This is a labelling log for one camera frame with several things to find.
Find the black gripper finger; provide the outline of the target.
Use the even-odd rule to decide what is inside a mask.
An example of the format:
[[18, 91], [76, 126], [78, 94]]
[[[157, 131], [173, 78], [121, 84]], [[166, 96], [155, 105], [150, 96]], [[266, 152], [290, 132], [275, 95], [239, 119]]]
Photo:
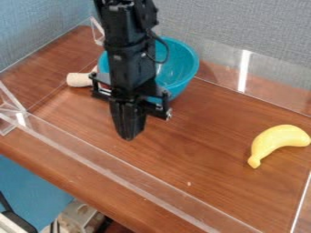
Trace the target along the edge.
[[130, 140], [129, 133], [129, 121], [126, 119], [127, 116], [127, 106], [122, 102], [110, 102], [111, 114], [115, 123], [115, 130], [118, 135], [126, 140]]
[[130, 105], [130, 139], [134, 139], [145, 130], [146, 111], [141, 105]]

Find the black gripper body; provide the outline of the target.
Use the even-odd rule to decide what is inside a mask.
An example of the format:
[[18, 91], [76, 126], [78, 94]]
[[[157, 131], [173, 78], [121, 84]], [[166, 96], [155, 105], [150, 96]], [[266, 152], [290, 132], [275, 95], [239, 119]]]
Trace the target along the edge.
[[93, 72], [89, 75], [93, 82], [93, 96], [110, 101], [113, 98], [121, 102], [138, 101], [146, 113], [154, 117], [170, 120], [173, 109], [170, 107], [171, 92], [162, 87], [154, 79], [146, 81], [133, 90], [113, 87], [109, 73]]

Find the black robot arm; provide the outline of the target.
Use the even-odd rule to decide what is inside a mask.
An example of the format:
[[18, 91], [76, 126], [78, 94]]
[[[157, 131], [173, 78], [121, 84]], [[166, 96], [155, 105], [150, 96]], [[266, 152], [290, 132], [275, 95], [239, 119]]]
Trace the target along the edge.
[[93, 95], [110, 102], [115, 130], [126, 140], [145, 130], [150, 115], [170, 118], [170, 91], [157, 83], [154, 0], [94, 0], [105, 31], [110, 72], [91, 73]]

